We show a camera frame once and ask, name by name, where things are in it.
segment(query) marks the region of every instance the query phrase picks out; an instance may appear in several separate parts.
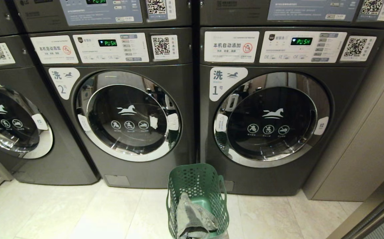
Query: gray cloth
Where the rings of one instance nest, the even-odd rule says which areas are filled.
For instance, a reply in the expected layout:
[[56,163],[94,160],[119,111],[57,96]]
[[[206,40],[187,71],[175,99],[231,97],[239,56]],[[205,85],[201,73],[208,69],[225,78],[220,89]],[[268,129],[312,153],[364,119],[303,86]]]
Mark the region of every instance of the gray cloth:
[[218,229],[217,218],[205,208],[191,202],[186,192],[180,195],[176,219],[178,239],[202,239],[210,231]]

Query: plastic basket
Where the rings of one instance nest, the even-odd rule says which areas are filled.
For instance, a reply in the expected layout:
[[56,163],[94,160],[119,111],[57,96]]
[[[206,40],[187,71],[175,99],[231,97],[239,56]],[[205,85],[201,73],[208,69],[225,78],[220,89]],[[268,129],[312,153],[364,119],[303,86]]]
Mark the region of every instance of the plastic basket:
[[[220,193],[220,183],[224,199]],[[171,171],[166,207],[169,231],[173,238],[177,238],[176,209],[182,192],[187,192],[193,203],[201,205],[218,219],[218,230],[210,233],[207,238],[229,238],[226,231],[229,226],[226,189],[223,176],[218,176],[214,167],[200,163],[179,166]]]

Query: white floor tile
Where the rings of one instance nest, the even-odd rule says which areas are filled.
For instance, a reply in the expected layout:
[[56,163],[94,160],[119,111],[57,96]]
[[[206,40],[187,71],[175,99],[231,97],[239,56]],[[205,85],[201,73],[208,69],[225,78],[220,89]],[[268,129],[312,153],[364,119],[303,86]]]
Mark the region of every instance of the white floor tile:
[[303,191],[288,201],[305,239],[326,238],[347,218],[339,202],[308,200]]
[[124,239],[143,189],[102,186],[87,207],[71,239]]
[[244,238],[303,239],[286,197],[238,195]]
[[237,195],[227,195],[227,211],[229,212],[229,227],[227,228],[229,238],[244,239]]
[[166,189],[145,190],[126,239],[169,239]]
[[3,183],[0,187],[0,239],[13,239],[50,195],[52,187],[16,180]]
[[339,204],[344,209],[347,216],[350,216],[361,204],[361,201],[340,201]]
[[27,239],[68,238],[101,186],[102,181],[91,186],[52,186],[53,194],[46,197],[16,236]]

